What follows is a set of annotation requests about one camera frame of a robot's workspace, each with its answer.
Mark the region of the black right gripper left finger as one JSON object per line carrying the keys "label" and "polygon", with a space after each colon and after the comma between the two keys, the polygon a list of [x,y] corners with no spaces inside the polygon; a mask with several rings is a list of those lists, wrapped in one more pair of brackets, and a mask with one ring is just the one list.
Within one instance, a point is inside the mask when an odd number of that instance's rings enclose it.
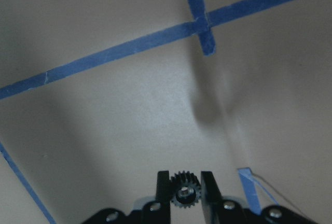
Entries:
{"label": "black right gripper left finger", "polygon": [[142,209],[141,223],[171,223],[171,183],[169,171],[157,173],[155,199],[146,203]]}

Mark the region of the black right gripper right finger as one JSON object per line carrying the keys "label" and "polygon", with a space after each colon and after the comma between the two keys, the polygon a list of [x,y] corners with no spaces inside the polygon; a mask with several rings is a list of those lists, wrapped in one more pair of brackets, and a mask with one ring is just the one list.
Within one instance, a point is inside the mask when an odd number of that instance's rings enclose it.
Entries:
{"label": "black right gripper right finger", "polygon": [[201,172],[201,204],[206,223],[246,223],[242,206],[222,196],[211,171]]}

